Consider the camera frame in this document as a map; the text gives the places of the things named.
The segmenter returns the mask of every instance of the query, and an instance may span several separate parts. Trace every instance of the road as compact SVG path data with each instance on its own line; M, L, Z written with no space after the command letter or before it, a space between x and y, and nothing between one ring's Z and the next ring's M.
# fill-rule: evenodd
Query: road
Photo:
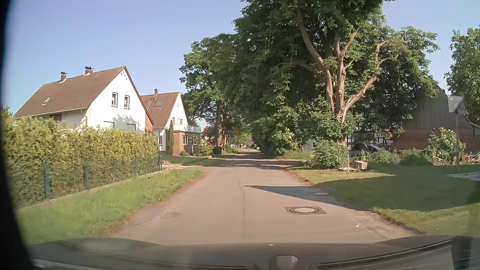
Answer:
M167 202L139 211L115 237L170 245L371 243L412 235L330 195L315 195L321 190L282 170L296 163L264 160L246 150L208 168L203 179ZM285 208L300 206L320 207L325 214L292 214Z

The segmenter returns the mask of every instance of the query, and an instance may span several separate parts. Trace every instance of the blue sky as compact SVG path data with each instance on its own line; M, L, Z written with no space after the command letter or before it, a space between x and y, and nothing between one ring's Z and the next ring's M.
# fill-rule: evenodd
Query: blue sky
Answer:
M7 22L2 102L17 111L44 83L127 66L141 95L185 92L178 68L192 42L233 33L240 0L14 0ZM384 5L388 24L438 34L431 74L446 88L453 30L478 27L478 0L397 0Z

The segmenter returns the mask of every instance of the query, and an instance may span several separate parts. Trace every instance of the wire fence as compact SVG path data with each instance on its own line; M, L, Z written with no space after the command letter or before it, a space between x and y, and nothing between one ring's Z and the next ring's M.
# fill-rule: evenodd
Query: wire fence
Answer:
M132 160L85 161L68 166L68 169L55 162L10 175L9 183L16 206L24 207L161 170L161 155Z

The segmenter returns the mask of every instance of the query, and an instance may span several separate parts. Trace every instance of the balcony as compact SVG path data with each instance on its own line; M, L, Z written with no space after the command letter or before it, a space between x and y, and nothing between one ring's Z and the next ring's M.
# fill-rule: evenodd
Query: balcony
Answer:
M202 128L199 126L192 126L192 125L173 124L173 131L201 133Z

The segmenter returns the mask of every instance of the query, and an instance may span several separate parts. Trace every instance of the parked car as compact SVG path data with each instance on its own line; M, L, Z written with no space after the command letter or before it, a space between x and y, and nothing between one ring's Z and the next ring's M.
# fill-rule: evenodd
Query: parked car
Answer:
M375 146L375 145L368 145L365 143L355 143L350 150L351 156L357 156L361 154L361 151L365 151L365 153L374 153L376 151L382 150L382 148Z

